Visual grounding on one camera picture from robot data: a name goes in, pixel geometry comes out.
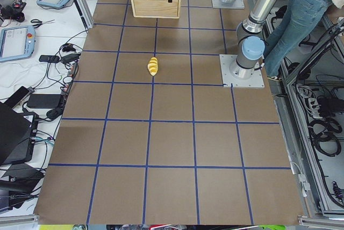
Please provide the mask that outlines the yellow toy bread roll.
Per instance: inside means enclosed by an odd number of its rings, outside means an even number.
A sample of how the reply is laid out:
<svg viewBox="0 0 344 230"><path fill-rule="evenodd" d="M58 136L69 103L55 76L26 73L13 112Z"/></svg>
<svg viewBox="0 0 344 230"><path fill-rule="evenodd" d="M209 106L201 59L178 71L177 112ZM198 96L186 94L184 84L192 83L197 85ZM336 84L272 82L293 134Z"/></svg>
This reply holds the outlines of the yellow toy bread roll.
<svg viewBox="0 0 344 230"><path fill-rule="evenodd" d="M151 76L155 76L157 74L159 65L158 65L158 60L156 57L150 58L147 64L147 69Z"/></svg>

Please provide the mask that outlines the black scissors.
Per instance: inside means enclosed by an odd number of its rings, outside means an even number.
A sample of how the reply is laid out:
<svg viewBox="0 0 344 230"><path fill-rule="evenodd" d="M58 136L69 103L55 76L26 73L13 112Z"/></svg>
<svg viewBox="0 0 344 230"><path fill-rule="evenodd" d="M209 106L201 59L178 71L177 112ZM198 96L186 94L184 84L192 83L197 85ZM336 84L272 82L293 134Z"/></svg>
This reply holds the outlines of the black scissors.
<svg viewBox="0 0 344 230"><path fill-rule="evenodd" d="M39 28L40 26L45 25L45 24L55 23L55 19L48 20L48 21L42 21L39 19L32 19L30 21L30 23L32 24L33 28Z"/></svg>

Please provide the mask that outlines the person in blue jeans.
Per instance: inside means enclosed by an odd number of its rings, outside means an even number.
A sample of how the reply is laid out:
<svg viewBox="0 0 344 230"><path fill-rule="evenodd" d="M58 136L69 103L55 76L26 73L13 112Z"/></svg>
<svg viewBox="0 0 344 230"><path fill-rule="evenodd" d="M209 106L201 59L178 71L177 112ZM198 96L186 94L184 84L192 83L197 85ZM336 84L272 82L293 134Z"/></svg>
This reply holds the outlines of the person in blue jeans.
<svg viewBox="0 0 344 230"><path fill-rule="evenodd" d="M288 0L283 19L269 35L263 55L270 80L281 80L278 70L284 57L313 31L332 6L342 9L343 0Z"/></svg>

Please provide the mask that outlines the brown paper table mat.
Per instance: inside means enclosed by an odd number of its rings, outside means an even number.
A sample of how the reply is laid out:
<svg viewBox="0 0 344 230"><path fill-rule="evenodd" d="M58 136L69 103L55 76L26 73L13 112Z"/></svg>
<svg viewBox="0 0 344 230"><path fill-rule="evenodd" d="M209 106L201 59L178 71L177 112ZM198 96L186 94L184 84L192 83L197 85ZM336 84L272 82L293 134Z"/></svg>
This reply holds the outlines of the brown paper table mat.
<svg viewBox="0 0 344 230"><path fill-rule="evenodd" d="M41 224L297 224L269 87L222 85L219 55L238 52L249 11L181 0L179 19L135 18L130 0L98 0L35 208Z"/></svg>

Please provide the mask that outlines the lower blue teach pendant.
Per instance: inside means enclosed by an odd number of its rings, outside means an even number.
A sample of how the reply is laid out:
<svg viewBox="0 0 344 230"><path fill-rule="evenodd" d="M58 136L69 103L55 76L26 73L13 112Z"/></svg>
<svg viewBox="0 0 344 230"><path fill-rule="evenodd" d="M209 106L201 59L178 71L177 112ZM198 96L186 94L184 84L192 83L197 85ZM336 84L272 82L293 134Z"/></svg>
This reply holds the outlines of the lower blue teach pendant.
<svg viewBox="0 0 344 230"><path fill-rule="evenodd" d="M17 26L1 30L1 62L29 58L35 47L33 26Z"/></svg>

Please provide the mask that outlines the black power adapter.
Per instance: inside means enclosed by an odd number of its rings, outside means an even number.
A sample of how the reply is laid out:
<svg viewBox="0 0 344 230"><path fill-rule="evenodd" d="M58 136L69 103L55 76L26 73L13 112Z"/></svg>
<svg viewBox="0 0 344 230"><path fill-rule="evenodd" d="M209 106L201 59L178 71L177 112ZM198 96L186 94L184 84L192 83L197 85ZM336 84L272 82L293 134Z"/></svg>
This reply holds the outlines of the black power adapter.
<svg viewBox="0 0 344 230"><path fill-rule="evenodd" d="M32 94L27 102L27 106L33 109L49 109L58 107L60 94Z"/></svg>

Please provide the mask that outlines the black smartphone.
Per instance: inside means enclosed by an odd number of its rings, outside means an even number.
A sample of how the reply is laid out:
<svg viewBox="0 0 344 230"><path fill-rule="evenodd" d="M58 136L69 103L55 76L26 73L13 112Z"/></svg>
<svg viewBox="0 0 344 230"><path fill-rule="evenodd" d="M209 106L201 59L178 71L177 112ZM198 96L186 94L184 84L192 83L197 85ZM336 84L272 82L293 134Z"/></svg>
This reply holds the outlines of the black smartphone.
<svg viewBox="0 0 344 230"><path fill-rule="evenodd" d="M24 86L16 90L5 102L4 104L10 108L17 106L24 98L26 98L32 91Z"/></svg>

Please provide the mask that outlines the white power strip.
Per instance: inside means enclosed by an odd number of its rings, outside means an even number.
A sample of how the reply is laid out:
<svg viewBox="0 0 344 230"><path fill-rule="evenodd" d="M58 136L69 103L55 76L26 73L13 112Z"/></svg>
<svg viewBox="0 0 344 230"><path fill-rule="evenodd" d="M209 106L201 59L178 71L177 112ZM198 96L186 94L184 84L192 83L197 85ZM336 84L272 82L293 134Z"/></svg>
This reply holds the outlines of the white power strip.
<svg viewBox="0 0 344 230"><path fill-rule="evenodd" d="M302 84L297 84L296 88L309 116L313 119L322 119L322 116L319 113L320 105L318 104L316 96L311 88Z"/></svg>

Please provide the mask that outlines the black laptop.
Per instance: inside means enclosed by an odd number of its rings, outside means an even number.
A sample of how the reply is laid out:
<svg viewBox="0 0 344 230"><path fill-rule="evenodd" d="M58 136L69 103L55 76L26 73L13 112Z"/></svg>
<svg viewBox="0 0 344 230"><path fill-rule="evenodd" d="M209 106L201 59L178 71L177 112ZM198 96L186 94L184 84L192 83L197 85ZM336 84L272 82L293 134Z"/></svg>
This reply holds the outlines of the black laptop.
<svg viewBox="0 0 344 230"><path fill-rule="evenodd" d="M1 103L1 165L20 164L32 159L38 128L34 112L17 113Z"/></svg>

